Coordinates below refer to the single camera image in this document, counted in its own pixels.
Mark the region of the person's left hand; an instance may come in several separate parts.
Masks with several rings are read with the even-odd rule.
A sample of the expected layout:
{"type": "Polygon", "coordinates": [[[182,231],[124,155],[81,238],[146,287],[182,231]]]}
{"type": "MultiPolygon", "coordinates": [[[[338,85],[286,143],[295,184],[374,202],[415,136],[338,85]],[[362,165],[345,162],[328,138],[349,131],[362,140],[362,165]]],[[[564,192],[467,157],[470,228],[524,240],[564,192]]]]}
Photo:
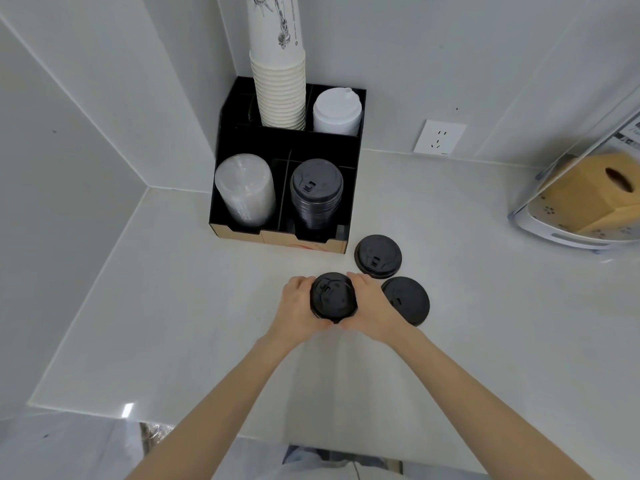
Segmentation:
{"type": "Polygon", "coordinates": [[[290,352],[316,333],[332,326],[330,320],[318,319],[312,313],[310,295],[289,295],[286,284],[266,336],[283,351],[290,352]]]}

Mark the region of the person's right hand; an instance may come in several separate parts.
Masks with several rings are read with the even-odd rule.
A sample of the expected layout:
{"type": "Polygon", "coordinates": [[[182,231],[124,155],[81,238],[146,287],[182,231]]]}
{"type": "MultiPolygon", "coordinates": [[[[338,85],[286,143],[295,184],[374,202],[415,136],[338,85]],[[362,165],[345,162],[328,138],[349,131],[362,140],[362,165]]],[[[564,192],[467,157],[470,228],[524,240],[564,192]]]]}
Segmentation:
{"type": "Polygon", "coordinates": [[[376,281],[372,295],[356,295],[358,309],[352,317],[341,320],[338,327],[347,331],[358,331],[369,338],[394,347],[403,332],[411,326],[396,311],[376,281]]]}

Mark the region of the black cup lid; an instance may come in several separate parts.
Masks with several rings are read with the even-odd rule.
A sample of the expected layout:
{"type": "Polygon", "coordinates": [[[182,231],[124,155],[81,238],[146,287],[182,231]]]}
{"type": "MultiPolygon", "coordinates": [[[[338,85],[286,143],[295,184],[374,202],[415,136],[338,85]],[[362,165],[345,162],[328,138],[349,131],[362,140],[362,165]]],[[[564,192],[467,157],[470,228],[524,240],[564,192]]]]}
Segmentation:
{"type": "Polygon", "coordinates": [[[427,291],[416,280],[395,276],[386,280],[381,289],[391,306],[414,327],[423,324],[430,312],[427,291]]]}
{"type": "Polygon", "coordinates": [[[316,318],[334,324],[354,316],[358,306],[350,278],[342,273],[318,276],[310,288],[310,309],[316,318]]]}
{"type": "Polygon", "coordinates": [[[401,268],[403,256],[397,243],[385,235],[368,235],[355,248],[354,259],[359,270],[371,277],[391,278],[401,268]]]}

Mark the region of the person's left forearm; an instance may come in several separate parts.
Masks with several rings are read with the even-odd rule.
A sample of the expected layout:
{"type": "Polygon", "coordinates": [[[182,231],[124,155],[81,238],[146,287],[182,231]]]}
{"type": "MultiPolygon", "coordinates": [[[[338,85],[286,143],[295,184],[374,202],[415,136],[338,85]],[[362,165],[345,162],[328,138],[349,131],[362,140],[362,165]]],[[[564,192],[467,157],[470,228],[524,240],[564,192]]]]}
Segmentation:
{"type": "Polygon", "coordinates": [[[304,336],[269,331],[125,480],[212,480],[270,377],[304,336]]]}

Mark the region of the person's right forearm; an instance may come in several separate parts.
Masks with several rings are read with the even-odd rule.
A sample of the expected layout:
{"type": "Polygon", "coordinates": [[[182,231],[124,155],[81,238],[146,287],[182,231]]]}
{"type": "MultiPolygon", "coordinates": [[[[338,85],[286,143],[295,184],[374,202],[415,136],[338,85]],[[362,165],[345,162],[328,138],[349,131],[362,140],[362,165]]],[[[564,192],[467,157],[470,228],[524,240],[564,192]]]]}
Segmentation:
{"type": "Polygon", "coordinates": [[[386,327],[382,339],[420,379],[492,480],[594,480],[423,332],[400,322],[386,327]]]}

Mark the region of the stack of black lids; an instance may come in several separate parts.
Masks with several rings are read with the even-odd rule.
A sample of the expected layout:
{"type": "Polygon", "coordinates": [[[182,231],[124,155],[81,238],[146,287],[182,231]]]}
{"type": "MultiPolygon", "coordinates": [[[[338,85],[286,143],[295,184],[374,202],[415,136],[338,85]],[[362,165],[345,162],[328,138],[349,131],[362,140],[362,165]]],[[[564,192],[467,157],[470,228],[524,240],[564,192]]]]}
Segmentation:
{"type": "Polygon", "coordinates": [[[325,159],[301,163],[289,181],[291,201],[308,230],[320,231],[331,224],[344,190],[344,177],[325,159]]]}

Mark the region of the stack of clear lids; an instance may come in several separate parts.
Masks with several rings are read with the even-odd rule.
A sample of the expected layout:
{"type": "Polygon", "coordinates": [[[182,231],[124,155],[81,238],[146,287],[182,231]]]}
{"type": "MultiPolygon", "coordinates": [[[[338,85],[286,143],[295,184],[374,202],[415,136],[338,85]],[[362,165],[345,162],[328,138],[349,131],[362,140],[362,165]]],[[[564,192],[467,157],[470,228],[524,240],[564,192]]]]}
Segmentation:
{"type": "Polygon", "coordinates": [[[258,155],[240,153],[224,160],[215,172],[214,184],[231,217],[245,227],[263,226],[276,210],[273,174],[258,155]]]}

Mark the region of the black compartment organizer box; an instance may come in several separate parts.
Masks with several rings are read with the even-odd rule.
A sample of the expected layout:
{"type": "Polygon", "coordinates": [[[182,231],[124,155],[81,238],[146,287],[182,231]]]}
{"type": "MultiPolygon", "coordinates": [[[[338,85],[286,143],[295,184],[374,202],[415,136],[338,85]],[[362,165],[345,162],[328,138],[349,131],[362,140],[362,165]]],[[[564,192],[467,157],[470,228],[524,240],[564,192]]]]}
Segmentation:
{"type": "Polygon", "coordinates": [[[233,219],[213,185],[209,225],[217,237],[345,254],[353,215],[367,92],[361,88],[353,89],[362,104],[355,136],[318,133],[314,131],[313,106],[318,96],[330,88],[307,84],[304,130],[272,128],[262,124],[254,79],[236,77],[220,111],[215,168],[237,154],[249,153],[260,157],[273,176],[276,209],[261,227],[242,226],[233,219]],[[292,174],[300,164],[311,159],[331,161],[344,180],[340,204],[330,224],[322,230],[307,229],[291,201],[292,174]]]}

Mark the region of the stack of white lids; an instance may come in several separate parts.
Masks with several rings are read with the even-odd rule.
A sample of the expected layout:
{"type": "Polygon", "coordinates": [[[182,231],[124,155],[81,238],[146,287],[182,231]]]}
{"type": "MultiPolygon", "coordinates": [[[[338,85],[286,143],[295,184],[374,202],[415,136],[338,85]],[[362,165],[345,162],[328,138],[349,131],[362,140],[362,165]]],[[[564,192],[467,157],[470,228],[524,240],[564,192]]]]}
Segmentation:
{"type": "Polygon", "coordinates": [[[317,133],[357,136],[362,115],[362,103],[352,88],[330,88],[314,103],[313,129],[317,133]]]}

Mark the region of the white perforated tray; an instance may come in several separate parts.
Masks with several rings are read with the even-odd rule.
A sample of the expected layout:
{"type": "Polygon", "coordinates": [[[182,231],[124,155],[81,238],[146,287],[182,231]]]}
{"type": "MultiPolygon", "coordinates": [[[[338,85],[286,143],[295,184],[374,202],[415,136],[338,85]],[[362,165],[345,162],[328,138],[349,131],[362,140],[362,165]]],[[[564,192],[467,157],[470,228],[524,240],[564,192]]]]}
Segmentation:
{"type": "Polygon", "coordinates": [[[640,250],[640,221],[617,228],[596,228],[585,235],[571,232],[562,223],[559,211],[542,193],[517,212],[511,212],[508,219],[520,229],[546,241],[595,254],[621,248],[640,250]]]}

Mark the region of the stack of white paper cups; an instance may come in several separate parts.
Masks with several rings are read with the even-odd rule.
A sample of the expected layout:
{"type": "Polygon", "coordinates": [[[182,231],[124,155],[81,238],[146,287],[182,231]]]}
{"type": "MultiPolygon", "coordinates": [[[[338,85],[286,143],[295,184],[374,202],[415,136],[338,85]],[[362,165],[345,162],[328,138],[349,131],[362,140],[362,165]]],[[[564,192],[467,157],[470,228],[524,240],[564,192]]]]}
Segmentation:
{"type": "Polygon", "coordinates": [[[246,0],[250,62],[263,125],[302,130],[306,52],[298,0],[246,0]]]}

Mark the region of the brown cardboard tissue box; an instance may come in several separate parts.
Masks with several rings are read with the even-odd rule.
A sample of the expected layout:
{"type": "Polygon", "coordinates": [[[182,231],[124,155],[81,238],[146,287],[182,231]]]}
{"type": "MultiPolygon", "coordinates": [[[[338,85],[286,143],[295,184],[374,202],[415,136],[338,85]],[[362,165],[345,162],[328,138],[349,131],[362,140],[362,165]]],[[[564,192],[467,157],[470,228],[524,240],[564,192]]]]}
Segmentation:
{"type": "Polygon", "coordinates": [[[628,153],[569,161],[553,170],[552,179],[540,194],[542,213],[560,228],[587,235],[640,223],[640,160],[628,153]]]}

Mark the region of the white wall socket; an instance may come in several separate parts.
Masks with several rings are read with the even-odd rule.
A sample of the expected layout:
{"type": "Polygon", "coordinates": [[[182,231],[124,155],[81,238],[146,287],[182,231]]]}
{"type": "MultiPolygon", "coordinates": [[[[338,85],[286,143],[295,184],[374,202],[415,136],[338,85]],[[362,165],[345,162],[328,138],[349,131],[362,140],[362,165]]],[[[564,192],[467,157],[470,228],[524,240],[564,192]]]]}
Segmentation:
{"type": "Polygon", "coordinates": [[[448,157],[466,129],[462,123],[426,120],[413,153],[448,157]]]}

